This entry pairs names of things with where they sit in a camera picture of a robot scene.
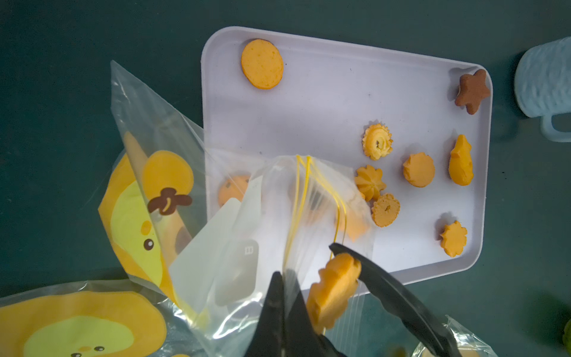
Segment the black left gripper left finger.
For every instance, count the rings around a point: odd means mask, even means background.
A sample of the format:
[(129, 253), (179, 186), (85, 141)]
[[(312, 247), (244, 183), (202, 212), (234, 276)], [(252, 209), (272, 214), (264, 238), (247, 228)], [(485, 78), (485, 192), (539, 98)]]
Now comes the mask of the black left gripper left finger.
[(281, 273), (272, 275), (266, 300), (246, 356), (342, 356), (331, 341), (312, 328), (303, 296), (298, 293), (291, 311)]

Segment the round scalloped cookie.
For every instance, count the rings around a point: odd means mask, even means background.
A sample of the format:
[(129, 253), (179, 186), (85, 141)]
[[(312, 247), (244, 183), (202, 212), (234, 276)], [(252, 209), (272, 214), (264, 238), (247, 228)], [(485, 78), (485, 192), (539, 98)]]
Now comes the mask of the round scalloped cookie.
[(372, 208), (374, 223), (380, 228), (390, 226), (398, 217), (401, 204), (394, 195), (386, 193), (375, 201)]

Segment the lilac plastic tray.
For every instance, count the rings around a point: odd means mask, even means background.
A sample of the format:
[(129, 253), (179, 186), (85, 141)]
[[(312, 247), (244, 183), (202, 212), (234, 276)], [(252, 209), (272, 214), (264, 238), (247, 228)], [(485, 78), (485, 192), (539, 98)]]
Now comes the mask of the lilac plastic tray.
[[(280, 83), (258, 89), (242, 72), (252, 40), (267, 40), (284, 62)], [(202, 52), (205, 135), (232, 151), (266, 158), (311, 155), (355, 169), (369, 163), (365, 129), (388, 127), (393, 151), (376, 166), (400, 201), (396, 221), (377, 228), (373, 260), (403, 284), (470, 269), (483, 248), (492, 99), (475, 115), (454, 103), (459, 79), (479, 65), (244, 27), (213, 34)], [(474, 178), (455, 184), (448, 173), (459, 135), (471, 144)], [(435, 177), (414, 187), (403, 176), (410, 155), (434, 160)], [(463, 253), (449, 257), (441, 233), (455, 221), (468, 230)]]

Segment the light blue ceramic mug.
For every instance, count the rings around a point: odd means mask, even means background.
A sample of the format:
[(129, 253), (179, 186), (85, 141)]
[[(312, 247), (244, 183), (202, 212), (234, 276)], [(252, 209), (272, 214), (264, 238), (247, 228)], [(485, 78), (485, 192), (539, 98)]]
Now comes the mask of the light blue ceramic mug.
[(528, 118), (540, 119), (543, 136), (569, 143), (570, 133), (554, 128), (553, 117), (570, 112), (570, 38), (527, 50), (514, 74), (514, 95)]

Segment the green bowl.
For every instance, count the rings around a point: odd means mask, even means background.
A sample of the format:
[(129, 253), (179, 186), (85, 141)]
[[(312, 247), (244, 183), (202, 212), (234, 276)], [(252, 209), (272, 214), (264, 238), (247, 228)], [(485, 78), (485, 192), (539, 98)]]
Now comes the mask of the green bowl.
[(571, 356), (571, 319), (564, 326), (562, 344), (564, 345), (567, 354)]

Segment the orange flower cookie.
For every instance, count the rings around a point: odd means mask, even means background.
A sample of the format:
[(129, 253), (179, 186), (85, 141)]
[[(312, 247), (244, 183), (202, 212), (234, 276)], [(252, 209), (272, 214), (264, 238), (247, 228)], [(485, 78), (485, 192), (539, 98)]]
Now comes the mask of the orange flower cookie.
[(441, 233), (441, 247), (449, 257), (456, 257), (463, 253), (467, 244), (468, 230), (455, 221), (450, 225), (446, 225), (444, 232)]
[(358, 288), (361, 262), (348, 253), (336, 255), (318, 272), (320, 281), (312, 284), (306, 309), (313, 330), (322, 335), (331, 330), (348, 308)]

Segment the swirl butter cookie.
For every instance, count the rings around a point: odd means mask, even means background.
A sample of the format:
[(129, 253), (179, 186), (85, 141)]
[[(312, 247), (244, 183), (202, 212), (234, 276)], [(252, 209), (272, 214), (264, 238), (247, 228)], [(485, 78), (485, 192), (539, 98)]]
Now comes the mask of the swirl butter cookie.
[(387, 126), (381, 123), (370, 125), (364, 132), (362, 146), (365, 156), (373, 161), (392, 153), (392, 135)]

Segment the yellow fish cookie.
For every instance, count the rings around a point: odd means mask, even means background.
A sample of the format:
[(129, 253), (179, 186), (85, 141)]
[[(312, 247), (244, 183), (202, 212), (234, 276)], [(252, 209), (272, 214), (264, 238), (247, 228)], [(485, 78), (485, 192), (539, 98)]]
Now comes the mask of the yellow fish cookie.
[(460, 186), (468, 186), (474, 178), (471, 144), (465, 135), (459, 135), (450, 152), (448, 173), (452, 181)]

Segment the orange scalloped cookie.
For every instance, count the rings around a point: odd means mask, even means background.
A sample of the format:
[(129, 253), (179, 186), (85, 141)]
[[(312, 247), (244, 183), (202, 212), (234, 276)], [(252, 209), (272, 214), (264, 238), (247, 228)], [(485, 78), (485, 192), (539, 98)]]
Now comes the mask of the orange scalloped cookie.
[(403, 176), (414, 187), (426, 187), (432, 183), (436, 173), (434, 160), (426, 153), (410, 155), (403, 164)]

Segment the ridged orange cookie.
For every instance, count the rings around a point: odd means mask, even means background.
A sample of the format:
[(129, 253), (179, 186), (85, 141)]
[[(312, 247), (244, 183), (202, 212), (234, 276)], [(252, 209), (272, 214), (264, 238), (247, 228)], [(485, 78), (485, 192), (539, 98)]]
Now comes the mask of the ridged orange cookie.
[(378, 199), (387, 187), (383, 181), (382, 169), (374, 168), (371, 165), (358, 168), (354, 180), (366, 202)]

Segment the brown star cookie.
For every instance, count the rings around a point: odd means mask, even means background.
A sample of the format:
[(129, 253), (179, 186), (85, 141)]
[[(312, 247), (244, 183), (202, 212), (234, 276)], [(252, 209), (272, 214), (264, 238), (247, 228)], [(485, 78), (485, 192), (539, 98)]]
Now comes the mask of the brown star cookie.
[(465, 107), (469, 115), (475, 115), (482, 101), (492, 95), (486, 85), (487, 71), (478, 69), (474, 74), (463, 74), (459, 79), (459, 92), (454, 101), (457, 107)]

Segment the clear resealable bag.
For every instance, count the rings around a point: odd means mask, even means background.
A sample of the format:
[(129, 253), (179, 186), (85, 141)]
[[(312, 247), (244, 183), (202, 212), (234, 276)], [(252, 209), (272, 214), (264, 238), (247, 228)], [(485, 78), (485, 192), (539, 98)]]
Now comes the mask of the clear resealable bag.
[(156, 235), (157, 267), (134, 260), (208, 355), (245, 353), (273, 273), (284, 278), (291, 315), (332, 243), (371, 256), (375, 226), (346, 167), (228, 150), (116, 62), (111, 87), (133, 190)]

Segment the resealable bag with duck print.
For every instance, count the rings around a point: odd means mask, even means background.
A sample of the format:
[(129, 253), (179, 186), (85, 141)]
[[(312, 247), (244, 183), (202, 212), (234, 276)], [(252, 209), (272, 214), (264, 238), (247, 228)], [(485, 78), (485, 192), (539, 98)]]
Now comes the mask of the resealable bag with duck print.
[(129, 280), (83, 281), (3, 297), (2, 356), (205, 356), (184, 313)]

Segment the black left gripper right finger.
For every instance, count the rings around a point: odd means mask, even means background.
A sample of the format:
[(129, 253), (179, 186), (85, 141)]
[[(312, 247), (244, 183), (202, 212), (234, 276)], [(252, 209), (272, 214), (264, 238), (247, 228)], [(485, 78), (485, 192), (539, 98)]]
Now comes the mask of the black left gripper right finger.
[(375, 296), (383, 308), (399, 318), (404, 327), (433, 354), (451, 355), (451, 333), (440, 320), (394, 276), (373, 261), (339, 243), (330, 245), (330, 251), (338, 256), (349, 254), (361, 263), (359, 280)]

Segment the round orange cookie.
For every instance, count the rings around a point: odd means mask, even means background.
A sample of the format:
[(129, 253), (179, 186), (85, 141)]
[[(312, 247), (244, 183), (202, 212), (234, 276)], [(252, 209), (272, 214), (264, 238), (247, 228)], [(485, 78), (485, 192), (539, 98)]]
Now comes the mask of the round orange cookie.
[(267, 40), (252, 40), (245, 46), (241, 67), (250, 84), (258, 89), (273, 89), (283, 78), (283, 58), (277, 47)]

